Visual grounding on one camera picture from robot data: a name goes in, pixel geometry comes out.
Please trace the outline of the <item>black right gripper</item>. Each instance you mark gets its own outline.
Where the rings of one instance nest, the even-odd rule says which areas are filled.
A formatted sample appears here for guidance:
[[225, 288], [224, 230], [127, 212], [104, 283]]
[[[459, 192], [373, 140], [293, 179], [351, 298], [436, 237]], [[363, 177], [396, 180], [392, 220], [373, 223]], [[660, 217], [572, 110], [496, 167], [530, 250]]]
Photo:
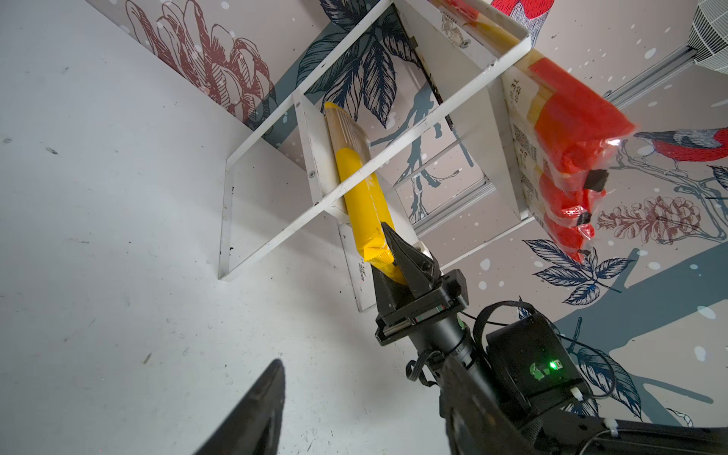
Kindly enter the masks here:
[[456, 269], [442, 276], [436, 259], [426, 256], [400, 237], [395, 230], [381, 224], [394, 264], [407, 286], [397, 284], [379, 270], [373, 270], [377, 300], [377, 331], [381, 346], [457, 315], [468, 307], [466, 277]]

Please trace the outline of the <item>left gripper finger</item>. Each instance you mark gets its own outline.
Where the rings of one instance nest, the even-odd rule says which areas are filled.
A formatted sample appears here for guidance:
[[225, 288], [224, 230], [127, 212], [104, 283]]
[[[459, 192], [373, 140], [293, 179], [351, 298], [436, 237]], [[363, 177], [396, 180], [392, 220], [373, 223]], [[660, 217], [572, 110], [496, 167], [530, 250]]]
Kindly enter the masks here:
[[286, 400], [286, 371], [275, 359], [250, 387], [196, 455], [275, 455]]

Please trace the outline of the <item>yellow spaghetti bag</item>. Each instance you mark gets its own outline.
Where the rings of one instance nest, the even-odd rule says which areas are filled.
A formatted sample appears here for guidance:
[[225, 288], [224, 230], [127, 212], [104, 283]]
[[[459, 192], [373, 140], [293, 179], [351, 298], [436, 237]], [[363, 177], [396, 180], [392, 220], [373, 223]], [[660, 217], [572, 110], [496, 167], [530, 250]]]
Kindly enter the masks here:
[[[326, 102], [323, 113], [339, 179], [344, 181], [371, 159], [370, 142], [365, 131], [337, 104]], [[405, 277], [394, 263], [394, 254], [387, 245], [382, 229], [383, 224], [393, 228], [394, 221], [377, 176], [371, 174], [366, 177], [344, 195], [344, 200], [356, 249], [363, 261], [394, 282], [405, 284]]]

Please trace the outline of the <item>red spaghetti bag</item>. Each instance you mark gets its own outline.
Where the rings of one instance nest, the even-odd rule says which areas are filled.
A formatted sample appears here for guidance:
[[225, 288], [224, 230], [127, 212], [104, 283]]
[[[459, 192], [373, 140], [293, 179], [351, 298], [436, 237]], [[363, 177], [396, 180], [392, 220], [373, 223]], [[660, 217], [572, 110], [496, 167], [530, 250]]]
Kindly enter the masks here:
[[519, 175], [527, 206], [539, 218], [548, 218], [557, 225], [574, 228], [591, 222], [600, 201], [607, 195], [607, 175], [595, 183], [587, 180], [586, 188], [565, 191], [551, 180], [548, 174], [536, 171], [527, 176]]
[[557, 246], [569, 257], [582, 264], [583, 251], [587, 250], [595, 237], [595, 228], [591, 224], [575, 227], [564, 227], [544, 216], [542, 224]]
[[[449, 24], [502, 56], [521, 41], [486, 7], [524, 26], [536, 40], [551, 1], [437, 1]], [[604, 193], [607, 165], [635, 126], [616, 107], [567, 70], [531, 49], [500, 77], [512, 134], [536, 149], [534, 161], [562, 191]]]

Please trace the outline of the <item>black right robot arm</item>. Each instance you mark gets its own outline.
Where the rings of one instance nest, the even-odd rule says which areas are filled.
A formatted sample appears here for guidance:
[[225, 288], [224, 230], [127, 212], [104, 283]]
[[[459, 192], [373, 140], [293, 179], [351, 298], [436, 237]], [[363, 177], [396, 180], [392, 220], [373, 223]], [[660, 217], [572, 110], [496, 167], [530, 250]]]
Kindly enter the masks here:
[[409, 339], [410, 381], [440, 391], [454, 454], [724, 454], [725, 428], [665, 426], [601, 417], [598, 403], [637, 395], [605, 353], [565, 337], [530, 303], [514, 301], [516, 322], [487, 331], [495, 305], [472, 325], [466, 278], [441, 271], [422, 246], [382, 224], [393, 279], [373, 272], [381, 345]]

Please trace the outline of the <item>white two-tier shelf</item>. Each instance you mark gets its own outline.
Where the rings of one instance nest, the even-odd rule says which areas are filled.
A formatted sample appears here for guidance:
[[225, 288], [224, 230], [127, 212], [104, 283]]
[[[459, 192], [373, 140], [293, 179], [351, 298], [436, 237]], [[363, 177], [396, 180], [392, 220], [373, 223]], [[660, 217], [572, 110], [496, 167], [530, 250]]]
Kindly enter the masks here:
[[[519, 220], [515, 225], [517, 229], [533, 222], [534, 218], [526, 208], [518, 177], [515, 140], [510, 132], [504, 89], [500, 82], [504, 71], [525, 57], [532, 49], [531, 34], [525, 26], [487, 3], [473, 1], [470, 5], [491, 21], [498, 30], [513, 35], [515, 44], [509, 45], [504, 51], [483, 45], [478, 41], [474, 28], [468, 26], [464, 18], [457, 18], [443, 8], [434, 6], [430, 1], [381, 1], [232, 153], [227, 159], [225, 171], [219, 280], [233, 281], [248, 265], [261, 260], [319, 214], [327, 212], [339, 221], [339, 237], [358, 311], [365, 312], [372, 308], [375, 304], [372, 273], [364, 261], [356, 255], [349, 216], [343, 206], [343, 196], [354, 185], [362, 182], [387, 161], [403, 152], [428, 130], [436, 125], [445, 125], [447, 121], [453, 122], [459, 135], [457, 142], [472, 150], [476, 162], [485, 172], [489, 182], [481, 189], [468, 191], [456, 197], [432, 219], [416, 223], [414, 232], [424, 235], [436, 229], [493, 190], [500, 193], [516, 214]], [[417, 56], [421, 58], [435, 88], [446, 98], [423, 119], [415, 121], [413, 126], [406, 128], [403, 133], [391, 140], [390, 144], [367, 162], [362, 170], [347, 180], [339, 181], [324, 117], [306, 98], [305, 93], [388, 9], [395, 9], [400, 15], [406, 38], [415, 39]], [[295, 111], [298, 119], [305, 170], [310, 181], [312, 206], [250, 256], [242, 259], [237, 265], [232, 265], [229, 248], [234, 167], [289, 109]]]

